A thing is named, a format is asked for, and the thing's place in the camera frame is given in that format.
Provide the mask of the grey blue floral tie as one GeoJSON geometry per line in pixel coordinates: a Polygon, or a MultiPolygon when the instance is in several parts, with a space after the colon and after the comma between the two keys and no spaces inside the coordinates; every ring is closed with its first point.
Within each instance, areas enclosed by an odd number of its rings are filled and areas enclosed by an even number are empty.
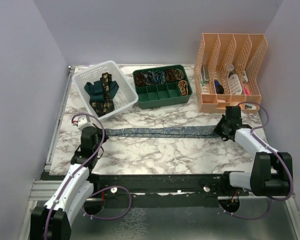
{"type": "Polygon", "coordinates": [[[106,128],[106,135],[109,137],[125,138],[191,138],[209,139],[218,138],[214,132],[214,125],[205,126],[177,126],[162,128],[106,128]]]}

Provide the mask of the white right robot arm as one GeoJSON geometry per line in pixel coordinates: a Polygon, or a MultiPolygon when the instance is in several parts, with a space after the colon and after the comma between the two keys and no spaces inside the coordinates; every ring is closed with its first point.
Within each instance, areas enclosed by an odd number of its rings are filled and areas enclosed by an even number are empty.
{"type": "Polygon", "coordinates": [[[285,201],[294,191],[292,156],[272,148],[254,130],[243,124],[239,106],[225,108],[214,132],[223,141],[232,140],[240,145],[252,157],[253,166],[251,172],[226,171],[226,179],[220,182],[219,189],[226,196],[240,188],[255,196],[285,201]]]}

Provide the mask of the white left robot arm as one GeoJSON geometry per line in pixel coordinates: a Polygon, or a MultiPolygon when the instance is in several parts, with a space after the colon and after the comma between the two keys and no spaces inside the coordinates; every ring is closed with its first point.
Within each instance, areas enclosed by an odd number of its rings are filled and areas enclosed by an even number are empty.
{"type": "Polygon", "coordinates": [[[70,239],[72,224],[79,210],[88,197],[93,198],[100,193],[100,184],[88,178],[107,139],[104,127],[87,123],[81,128],[80,145],[65,178],[52,197],[31,213],[31,240],[70,239]]]}

